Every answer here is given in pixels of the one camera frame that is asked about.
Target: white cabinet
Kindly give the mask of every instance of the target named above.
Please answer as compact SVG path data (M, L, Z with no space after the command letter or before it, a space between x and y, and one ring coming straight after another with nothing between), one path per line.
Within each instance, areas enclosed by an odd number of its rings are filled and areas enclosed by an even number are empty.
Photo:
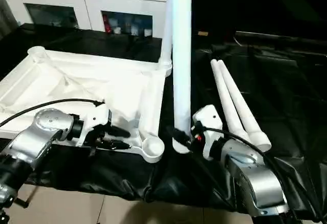
M148 0L85 0L85 2L92 30L105 31L104 15L109 18L110 16L107 15L114 13L112 15L115 20L124 21L120 23L121 25L132 24L133 27L133 21L139 21L143 26L135 26L137 29L148 30L146 35L150 30L153 37L162 38L166 14L165 2Z
M162 38L166 0L7 0L18 24Z
M7 0L19 24L91 29L84 0Z

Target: white pvc pipe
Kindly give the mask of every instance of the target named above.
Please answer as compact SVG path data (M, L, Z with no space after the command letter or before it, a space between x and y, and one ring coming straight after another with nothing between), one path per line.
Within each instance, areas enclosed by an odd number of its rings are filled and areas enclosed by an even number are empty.
M257 146L261 151L268 151L271 148L271 143L267 135L261 131L250 108L246 104L241 92L237 88L233 78L225 66L225 63L222 60L219 60L217 63L235 108L241 118L245 131L250 137L250 142Z
M221 74L219 65L215 59L211 61L211 67L214 72L219 98L224 110L229 132L234 133L247 141L250 141L249 135L243 129L241 120L239 118L239 115L237 114L233 101L231 100L226 83Z
M167 0L166 2L165 28L164 28L163 38L161 42L161 54L158 61L161 68L169 70L166 76L169 76L171 74L171 68L172 68L172 59L171 59L172 40L173 40L172 3L173 0Z
M192 0L173 0L173 75L175 127L190 134ZM189 150L173 140L180 153Z

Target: cabinet glass door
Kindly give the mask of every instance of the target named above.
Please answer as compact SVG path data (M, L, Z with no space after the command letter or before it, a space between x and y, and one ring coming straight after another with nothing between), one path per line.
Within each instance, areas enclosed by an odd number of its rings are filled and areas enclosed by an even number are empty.
M152 36L152 16L102 11L105 31L113 34Z
M47 26L79 28L74 8L25 3L33 23Z

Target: white plastic tray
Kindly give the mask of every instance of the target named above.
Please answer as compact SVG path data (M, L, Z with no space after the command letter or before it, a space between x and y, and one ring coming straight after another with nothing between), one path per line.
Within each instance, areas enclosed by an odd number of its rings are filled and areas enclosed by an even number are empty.
M158 63L29 49L28 56L0 82L0 121L28 107L65 98L102 101L112 111L112 124L131 132L122 152L140 154L147 162L161 159L165 145L158 137L167 70ZM66 102L49 107L84 116L92 104ZM0 128L1 138L14 138L38 110ZM60 142L75 146L77 140Z

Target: black tablecloth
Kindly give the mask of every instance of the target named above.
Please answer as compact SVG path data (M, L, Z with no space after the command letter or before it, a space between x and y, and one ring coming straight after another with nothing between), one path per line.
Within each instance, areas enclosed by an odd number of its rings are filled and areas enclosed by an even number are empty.
M159 58L160 42L154 38L23 25L0 41L0 76L5 77L33 46L154 62ZM270 138L270 153L327 213L326 57L224 46L195 39L192 113L214 104L225 126L209 63L212 58L225 61L260 127ZM111 151L98 151L89 157L88 149L53 146L28 183L128 200L141 198L244 212L234 181L218 163L173 150L166 133L166 127L173 125L172 83L171 75L165 83L159 127L165 152L158 163L148 164L139 155ZM306 198L295 187L292 189L290 206L298 217L315 219Z

